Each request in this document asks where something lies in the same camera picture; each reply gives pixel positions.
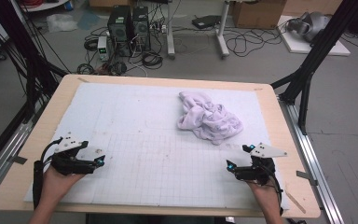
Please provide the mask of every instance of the crumpled cloth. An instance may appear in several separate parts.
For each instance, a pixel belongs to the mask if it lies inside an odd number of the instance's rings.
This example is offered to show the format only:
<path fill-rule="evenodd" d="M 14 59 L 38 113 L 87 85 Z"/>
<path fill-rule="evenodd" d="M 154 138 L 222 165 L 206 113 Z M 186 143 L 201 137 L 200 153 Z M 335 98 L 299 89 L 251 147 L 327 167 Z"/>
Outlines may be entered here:
<path fill-rule="evenodd" d="M 214 105 L 205 93 L 182 91 L 179 97 L 185 110 L 177 121 L 179 129 L 191 130 L 198 138 L 209 139 L 214 145 L 242 131 L 242 122 L 224 106 Z"/>

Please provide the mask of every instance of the hand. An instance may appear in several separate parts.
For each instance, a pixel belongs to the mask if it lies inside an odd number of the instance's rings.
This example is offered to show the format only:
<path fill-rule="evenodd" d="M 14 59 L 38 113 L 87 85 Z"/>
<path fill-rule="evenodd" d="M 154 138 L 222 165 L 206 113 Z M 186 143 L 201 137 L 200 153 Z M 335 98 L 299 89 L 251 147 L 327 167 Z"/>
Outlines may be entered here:
<path fill-rule="evenodd" d="M 48 224 L 57 204 L 69 189 L 83 176 L 84 175 L 62 175 L 50 166 L 44 173 L 40 202 L 34 210 L 34 214 L 29 223 Z"/>
<path fill-rule="evenodd" d="M 278 194 L 271 181 L 264 186 L 254 182 L 246 182 L 251 188 L 255 198 L 263 211 L 268 224 L 282 224 Z"/>
<path fill-rule="evenodd" d="M 49 167 L 44 173 L 42 195 L 40 201 L 52 201 L 58 203 L 71 187 L 84 175 L 62 175 L 53 167 Z"/>

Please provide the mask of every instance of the desk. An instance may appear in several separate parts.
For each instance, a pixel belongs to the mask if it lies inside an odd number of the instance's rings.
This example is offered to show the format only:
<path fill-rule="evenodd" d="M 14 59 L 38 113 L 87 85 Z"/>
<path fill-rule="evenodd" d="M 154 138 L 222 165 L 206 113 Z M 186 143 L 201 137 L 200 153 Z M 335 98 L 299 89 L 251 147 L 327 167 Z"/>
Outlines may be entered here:
<path fill-rule="evenodd" d="M 47 108 L 34 127 L 20 156 L 27 158 L 23 164 L 14 163 L 0 186 L 0 210 L 33 210 L 33 205 L 23 201 L 33 178 L 33 162 L 40 157 L 43 148 L 50 142 L 57 125 L 60 123 L 66 108 L 71 104 L 77 87 L 83 82 L 115 83 L 162 87 L 209 88 L 218 90 L 254 91 L 257 95 L 264 121 L 268 129 L 270 143 L 284 148 L 288 158 L 279 158 L 277 163 L 282 172 L 284 183 L 282 188 L 289 197 L 290 210 L 285 217 L 318 217 L 319 205 L 310 187 L 309 181 L 296 176 L 296 171 L 304 172 L 300 158 L 296 152 L 281 108 L 270 85 L 252 83 L 234 83 L 199 80 L 179 80 L 143 77 L 96 77 L 68 75 L 54 93 Z M 62 203 L 57 211 L 99 212 L 99 213 L 129 213 L 129 214 L 161 214 L 161 215 L 193 215 L 193 216 L 234 216 L 261 217 L 256 211 L 224 208 L 191 208 L 191 207 L 158 207 L 158 206 L 129 206 L 105 204 L 70 204 Z"/>
<path fill-rule="evenodd" d="M 233 0 L 225 0 L 223 3 L 223 10 L 222 10 L 222 18 L 220 21 L 219 29 L 216 29 L 216 37 L 219 42 L 220 49 L 222 50 L 222 58 L 227 57 L 229 55 L 228 48 L 226 45 L 226 40 L 223 37 L 223 32 L 225 30 L 226 19 L 228 14 L 229 2 Z M 234 0 L 237 2 L 242 2 L 246 0 Z M 172 34 L 172 0 L 168 0 L 168 24 L 167 24 L 167 48 L 168 48 L 168 56 L 172 59 L 175 57 L 175 46 L 173 44 L 173 34 Z"/>

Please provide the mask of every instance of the gray floor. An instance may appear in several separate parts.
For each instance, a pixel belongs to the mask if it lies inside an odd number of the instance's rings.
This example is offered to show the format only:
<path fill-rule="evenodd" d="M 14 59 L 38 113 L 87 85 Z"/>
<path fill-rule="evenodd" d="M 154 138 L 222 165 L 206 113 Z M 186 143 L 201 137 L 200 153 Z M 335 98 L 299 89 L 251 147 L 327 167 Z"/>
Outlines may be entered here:
<path fill-rule="evenodd" d="M 43 20 L 49 13 L 68 12 L 57 8 L 36 14 L 36 18 Z M 74 15 L 75 21 L 84 20 L 85 15 L 92 16 L 87 9 L 77 9 L 68 14 Z M 174 25 L 189 23 L 191 19 L 189 16 L 176 18 Z M 45 34 L 45 37 L 69 69 L 75 71 L 84 62 L 84 37 L 90 31 L 105 26 L 106 22 L 96 19 L 82 29 Z M 175 60 L 167 58 L 164 48 L 161 52 L 163 66 L 159 70 L 146 70 L 148 77 L 272 83 L 296 71 L 306 57 L 289 53 L 281 43 L 266 45 L 245 58 L 231 53 L 221 60 L 211 33 L 182 32 L 175 33 L 175 38 L 178 51 Z M 358 48 L 345 40 L 341 42 L 351 56 L 328 56 L 317 70 L 310 90 L 307 129 L 344 221 L 358 223 Z M 49 50 L 48 55 L 52 63 L 61 66 Z M 133 69 L 127 75 L 145 77 L 145 72 Z M 276 90 L 277 93 L 282 91 L 284 88 Z M 0 133 L 24 100 L 21 84 L 10 60 L 0 61 Z M 25 212 L 0 211 L 0 223 L 24 223 L 29 216 L 30 213 Z M 84 223 L 84 214 L 57 214 L 51 223 L 63 222 Z M 324 215 L 307 222 L 327 223 Z M 264 221 L 260 218 L 237 218 L 237 223 Z"/>

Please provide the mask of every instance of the black frame pole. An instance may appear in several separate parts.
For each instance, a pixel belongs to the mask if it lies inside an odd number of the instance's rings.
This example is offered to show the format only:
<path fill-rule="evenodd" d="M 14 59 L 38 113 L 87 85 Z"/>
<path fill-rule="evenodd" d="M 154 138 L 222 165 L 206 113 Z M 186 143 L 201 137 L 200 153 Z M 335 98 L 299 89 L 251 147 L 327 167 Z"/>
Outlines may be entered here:
<path fill-rule="evenodd" d="M 279 95 L 280 100 L 288 105 L 293 105 L 297 96 L 302 92 L 298 126 L 303 134 L 307 134 L 306 118 L 312 77 L 357 13 L 358 0 L 343 0 L 330 22 L 317 37 L 313 48 L 301 66 L 293 74 L 271 84 L 273 89 L 277 89 L 289 83 L 287 89 Z"/>

